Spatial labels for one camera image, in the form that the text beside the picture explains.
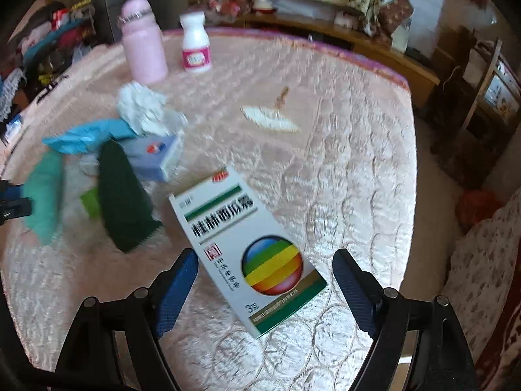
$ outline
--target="rainbow sphere logo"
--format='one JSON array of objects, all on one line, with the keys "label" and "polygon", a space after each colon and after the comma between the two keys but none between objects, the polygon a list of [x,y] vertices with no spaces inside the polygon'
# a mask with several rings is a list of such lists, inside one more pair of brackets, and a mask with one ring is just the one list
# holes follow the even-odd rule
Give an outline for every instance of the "rainbow sphere logo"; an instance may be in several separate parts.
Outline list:
[{"label": "rainbow sphere logo", "polygon": [[277,236],[256,240],[242,257],[244,279],[254,290],[267,296],[288,292],[299,282],[303,269],[299,249]]}]

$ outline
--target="green stripe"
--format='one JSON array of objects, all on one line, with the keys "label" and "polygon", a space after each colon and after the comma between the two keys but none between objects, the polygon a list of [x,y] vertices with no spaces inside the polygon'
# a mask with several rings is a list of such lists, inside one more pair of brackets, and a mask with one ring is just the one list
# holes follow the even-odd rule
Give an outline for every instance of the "green stripe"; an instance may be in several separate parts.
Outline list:
[{"label": "green stripe", "polygon": [[244,277],[251,274],[255,269],[257,269],[260,265],[267,262],[269,259],[271,259],[276,254],[279,254],[282,250],[289,247],[290,245],[293,245],[291,242],[286,240],[280,240],[269,247],[265,248],[260,252],[260,254],[254,256],[252,260],[246,263],[246,265],[243,268]]},{"label": "green stripe", "polygon": [[225,201],[225,199],[228,199],[231,196],[235,196],[235,194],[238,194],[240,192],[241,192],[241,187],[239,185],[237,185],[235,188],[232,188],[231,190],[218,195],[212,201],[209,201],[208,203],[202,205],[201,207],[197,207],[197,209],[192,210],[188,214],[184,215],[184,218],[187,220],[187,222],[189,222],[190,220],[195,219],[197,216],[210,210],[212,207],[215,207],[219,203],[222,203],[223,201]]},{"label": "green stripe", "polygon": [[298,309],[300,309],[304,304],[306,304],[309,300],[321,292],[326,287],[326,285],[327,282],[320,276],[320,278],[313,282],[309,287],[307,287],[302,292],[299,292],[293,300],[286,303],[282,309],[277,310],[277,312],[264,319],[255,327],[259,330],[261,335],[265,334],[267,331],[274,328],[280,322],[284,321]]}]

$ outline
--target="white bottle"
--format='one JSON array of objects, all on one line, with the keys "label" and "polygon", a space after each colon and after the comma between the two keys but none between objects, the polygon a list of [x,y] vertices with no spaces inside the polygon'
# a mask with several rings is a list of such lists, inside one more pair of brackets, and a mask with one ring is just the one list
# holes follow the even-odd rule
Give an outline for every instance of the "white bottle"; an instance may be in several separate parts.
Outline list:
[{"label": "white bottle", "polygon": [[187,72],[206,72],[212,67],[210,39],[204,30],[204,12],[182,14],[181,26],[184,29],[182,44],[183,66]]}]

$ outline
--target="bright green object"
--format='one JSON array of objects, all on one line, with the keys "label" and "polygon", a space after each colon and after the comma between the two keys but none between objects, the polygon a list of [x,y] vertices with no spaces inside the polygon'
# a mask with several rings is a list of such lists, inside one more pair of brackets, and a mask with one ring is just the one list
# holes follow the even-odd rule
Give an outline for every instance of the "bright green object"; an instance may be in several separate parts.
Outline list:
[{"label": "bright green object", "polygon": [[98,200],[103,223],[116,247],[127,253],[162,223],[152,218],[150,197],[118,143],[111,140],[103,144],[98,160]]},{"label": "bright green object", "polygon": [[90,219],[95,220],[101,214],[100,202],[98,201],[98,188],[95,186],[92,190],[88,190],[81,195],[80,200],[83,203],[83,207],[87,210]]},{"label": "bright green object", "polygon": [[63,190],[63,156],[46,152],[22,187],[22,194],[32,201],[32,214],[24,218],[40,242],[47,245],[59,222]]}]

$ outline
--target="crumpled tissue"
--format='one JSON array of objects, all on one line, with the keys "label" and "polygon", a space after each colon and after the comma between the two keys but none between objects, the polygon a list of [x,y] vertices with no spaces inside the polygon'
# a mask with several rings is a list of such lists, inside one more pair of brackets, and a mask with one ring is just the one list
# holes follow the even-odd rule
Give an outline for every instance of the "crumpled tissue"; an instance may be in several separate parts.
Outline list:
[{"label": "crumpled tissue", "polygon": [[138,82],[130,82],[119,91],[117,109],[137,135],[179,135],[188,123],[183,113],[166,107],[166,96]]},{"label": "crumpled tissue", "polygon": [[97,151],[111,138],[119,140],[135,136],[127,122],[121,119],[103,119],[73,127],[59,137],[44,138],[42,142],[63,154],[87,154]]}]

